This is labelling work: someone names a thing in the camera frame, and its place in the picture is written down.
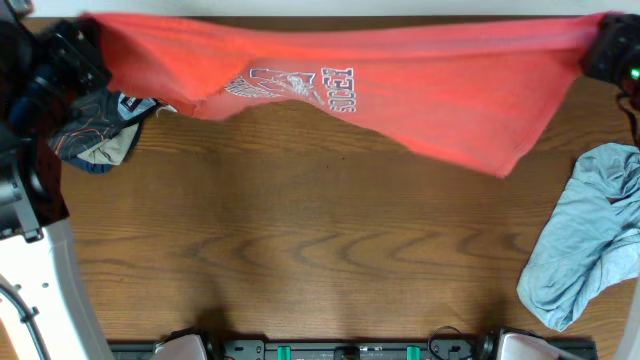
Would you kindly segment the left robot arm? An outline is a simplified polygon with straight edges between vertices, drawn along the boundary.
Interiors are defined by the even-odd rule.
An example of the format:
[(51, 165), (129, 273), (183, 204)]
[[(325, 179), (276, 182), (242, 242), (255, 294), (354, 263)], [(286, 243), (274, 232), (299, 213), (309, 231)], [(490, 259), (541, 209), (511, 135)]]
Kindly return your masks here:
[(35, 35), (1, 4), (1, 323), (21, 359), (113, 356), (83, 284), (49, 138), (111, 74), (81, 21)]

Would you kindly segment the red t-shirt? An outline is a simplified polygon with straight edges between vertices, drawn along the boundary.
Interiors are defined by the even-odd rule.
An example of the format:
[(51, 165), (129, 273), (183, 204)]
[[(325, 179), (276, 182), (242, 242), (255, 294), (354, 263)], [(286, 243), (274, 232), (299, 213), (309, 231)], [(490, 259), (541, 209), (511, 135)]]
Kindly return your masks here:
[(579, 77), (601, 16), (340, 32), (95, 20), (113, 90), (212, 121), (299, 100), (417, 154), (504, 177)]

